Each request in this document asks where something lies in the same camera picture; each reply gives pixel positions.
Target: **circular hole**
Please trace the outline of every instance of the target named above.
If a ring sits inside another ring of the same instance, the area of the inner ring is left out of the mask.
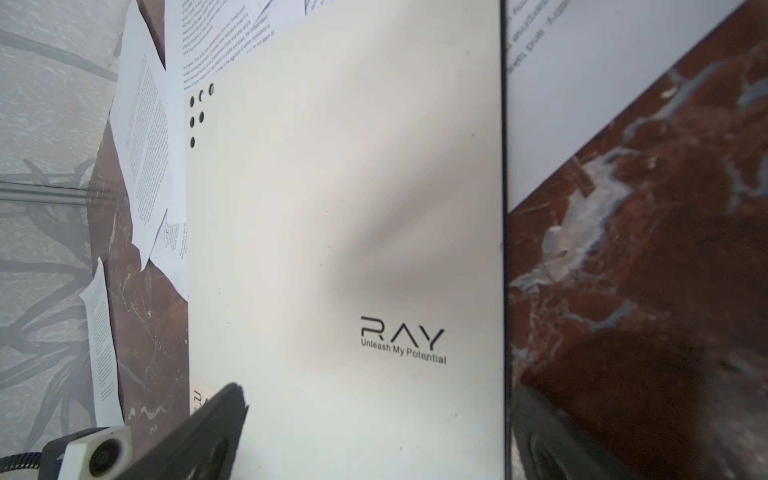
[[[530,446],[537,480],[570,480],[560,462],[536,434],[531,435]]]
[[[109,472],[114,464],[118,463],[120,450],[120,442],[115,439],[109,439],[96,447],[88,463],[91,475],[99,477]]]

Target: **paper sheet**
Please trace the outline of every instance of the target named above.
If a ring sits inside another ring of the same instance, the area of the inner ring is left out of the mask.
[[[170,180],[165,70],[135,0],[125,17],[120,70],[110,123],[131,208],[131,242],[144,269],[165,215]]]
[[[166,5],[165,59],[172,172],[170,222],[187,219],[184,149],[188,139],[184,138],[184,122],[188,119],[184,118],[184,103],[188,99],[183,93],[190,93],[198,81],[221,70],[303,15],[303,0],[190,0]]]
[[[107,284],[101,258],[98,259],[93,281],[83,290],[80,298],[85,303],[85,318],[88,321],[96,426],[124,425],[118,400],[118,363],[114,354],[112,327],[109,324]]]
[[[508,209],[741,3],[507,2]]]
[[[187,223],[163,220],[150,256],[152,263],[165,273],[181,298],[189,301],[187,275]]]

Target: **torn paper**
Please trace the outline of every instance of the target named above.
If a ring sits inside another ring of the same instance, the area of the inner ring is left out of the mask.
[[[165,90],[165,70],[147,24],[131,0],[110,123],[131,209],[131,242],[139,250],[142,269],[170,194]]]
[[[91,353],[91,376],[94,383],[96,426],[124,425],[118,399],[118,363],[114,354],[112,327],[109,323],[107,284],[104,264],[98,259],[94,279],[80,298],[85,303],[88,321],[88,348]]]
[[[150,260],[165,273],[181,298],[189,301],[186,222],[168,223],[163,220]]]

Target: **brown marble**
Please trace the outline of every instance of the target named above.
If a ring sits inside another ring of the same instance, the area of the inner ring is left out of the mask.
[[[508,238],[513,385],[647,478],[768,477],[768,2],[515,208]]]
[[[164,4],[139,6],[162,57]],[[187,303],[152,262],[139,270],[109,124],[89,186],[88,225],[94,268],[98,257],[104,262],[120,400],[139,458],[189,416]]]

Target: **white paper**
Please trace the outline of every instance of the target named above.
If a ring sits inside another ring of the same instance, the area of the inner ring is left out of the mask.
[[[131,242],[139,249],[142,269],[170,193],[165,94],[165,70],[136,1],[131,0],[110,123],[131,208]]]
[[[91,376],[94,381],[96,426],[124,425],[118,400],[118,363],[114,355],[112,327],[109,324],[107,284],[104,264],[98,259],[94,279],[80,294],[88,321],[88,348],[91,352]]]
[[[498,3],[321,10],[186,124],[190,383],[244,388],[232,478],[501,479]]]
[[[165,273],[181,298],[189,301],[187,275],[187,223],[163,220],[150,256],[152,263]]]
[[[168,220],[173,223],[187,219],[184,152],[189,139],[184,138],[184,125],[189,119],[184,117],[184,105],[192,97],[192,86],[304,15],[303,0],[190,0],[182,3],[168,2],[165,10],[172,177]],[[212,13],[195,17],[195,12],[200,11]]]
[[[508,2],[509,210],[741,3]]]

